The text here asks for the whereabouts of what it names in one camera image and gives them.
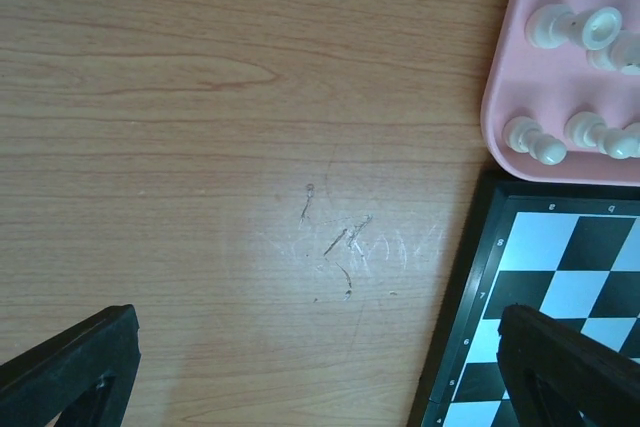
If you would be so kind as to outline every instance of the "white square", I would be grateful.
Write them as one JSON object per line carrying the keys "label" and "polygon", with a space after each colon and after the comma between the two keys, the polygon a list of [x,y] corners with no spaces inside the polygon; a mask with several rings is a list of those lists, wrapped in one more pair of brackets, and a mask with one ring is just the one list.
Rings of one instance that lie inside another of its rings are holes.
{"label": "white square", "polygon": [[635,317],[631,319],[587,319],[580,332],[610,349],[620,352],[622,344],[629,337],[635,323]]}
{"label": "white square", "polygon": [[481,320],[471,341],[467,363],[497,362],[500,319]]}
{"label": "white square", "polygon": [[636,220],[631,227],[618,257],[611,270],[638,272],[640,271],[640,221]]}
{"label": "white square", "polygon": [[540,312],[554,319],[589,317],[609,271],[559,270],[553,274]]}
{"label": "white square", "polygon": [[507,239],[500,270],[556,270],[578,214],[519,212]]}
{"label": "white square", "polygon": [[453,402],[449,405],[445,427],[469,427],[470,425],[491,425],[496,417],[500,401]]}

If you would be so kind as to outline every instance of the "chessboard border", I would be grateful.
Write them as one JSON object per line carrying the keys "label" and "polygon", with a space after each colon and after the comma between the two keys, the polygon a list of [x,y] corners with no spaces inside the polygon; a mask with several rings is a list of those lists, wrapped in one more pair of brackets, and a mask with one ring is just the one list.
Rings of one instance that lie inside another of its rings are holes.
{"label": "chessboard border", "polygon": [[498,231],[504,230],[507,222],[510,231],[518,212],[548,212],[551,203],[555,203],[553,211],[556,213],[640,216],[640,188],[534,183],[502,171],[481,173],[420,376],[408,427],[438,425],[436,421],[443,415],[442,407],[446,407],[445,412],[448,410],[450,400],[446,405],[442,400],[452,372],[460,363],[457,361],[459,346],[466,334],[465,328],[480,283],[489,273],[487,266],[495,250]]}

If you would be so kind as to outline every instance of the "black square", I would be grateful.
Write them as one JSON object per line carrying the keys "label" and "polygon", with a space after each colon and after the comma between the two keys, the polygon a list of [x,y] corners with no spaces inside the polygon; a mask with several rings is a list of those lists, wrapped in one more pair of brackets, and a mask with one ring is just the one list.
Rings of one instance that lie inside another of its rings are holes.
{"label": "black square", "polygon": [[640,272],[611,272],[589,317],[637,317],[640,313]]}
{"label": "black square", "polygon": [[558,270],[611,270],[635,219],[580,217]]}
{"label": "black square", "polygon": [[633,324],[629,337],[622,344],[620,353],[631,359],[640,359],[640,320],[636,320],[636,323]]}
{"label": "black square", "polygon": [[497,362],[467,364],[460,379],[454,402],[501,400],[504,381]]}
{"label": "black square", "polygon": [[571,330],[575,330],[576,332],[580,332],[582,327],[584,327],[584,323],[587,319],[556,319],[558,323],[564,325],[565,327],[569,327]]}
{"label": "black square", "polygon": [[549,289],[553,271],[521,272],[502,271],[498,274],[496,285],[491,292],[489,305],[484,313],[485,319],[500,319],[505,307],[523,304],[540,310],[544,296]]}
{"label": "black square", "polygon": [[491,427],[520,427],[516,411],[513,410],[510,400],[500,402],[500,407],[498,407],[498,412],[496,412],[496,416],[491,422]]}

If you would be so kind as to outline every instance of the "tabletop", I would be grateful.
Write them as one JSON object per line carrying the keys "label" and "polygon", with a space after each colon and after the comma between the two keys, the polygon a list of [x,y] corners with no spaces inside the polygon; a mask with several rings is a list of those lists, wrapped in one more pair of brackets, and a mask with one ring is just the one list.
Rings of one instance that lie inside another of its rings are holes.
{"label": "tabletop", "polygon": [[406,423],[508,0],[0,0],[0,361],[135,305],[127,426]]}

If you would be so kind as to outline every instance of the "white pawn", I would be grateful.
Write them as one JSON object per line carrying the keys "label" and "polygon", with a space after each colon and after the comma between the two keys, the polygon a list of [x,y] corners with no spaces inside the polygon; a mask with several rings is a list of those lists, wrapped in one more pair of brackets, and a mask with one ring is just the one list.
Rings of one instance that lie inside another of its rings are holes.
{"label": "white pawn", "polygon": [[636,136],[636,139],[638,140],[638,150],[631,157],[640,158],[640,122],[636,122],[635,124],[631,124],[626,129],[624,129],[624,131],[625,132],[631,132],[632,134],[634,134]]}
{"label": "white pawn", "polygon": [[607,127],[604,119],[593,112],[579,112],[571,117],[564,133],[578,147],[597,147],[614,159],[627,159],[638,151],[636,135]]}
{"label": "white pawn", "polygon": [[540,49],[555,49],[570,40],[587,50],[600,50],[615,40],[622,14],[614,7],[574,14],[568,5],[550,4],[536,10],[527,21],[527,39]]}
{"label": "white pawn", "polygon": [[545,134],[542,127],[529,117],[515,117],[507,122],[502,137],[516,152],[528,152],[531,157],[545,165],[556,165],[567,156],[567,146],[552,135]]}
{"label": "white pawn", "polygon": [[640,75],[640,34],[623,30],[608,47],[587,52],[587,60],[596,69]]}

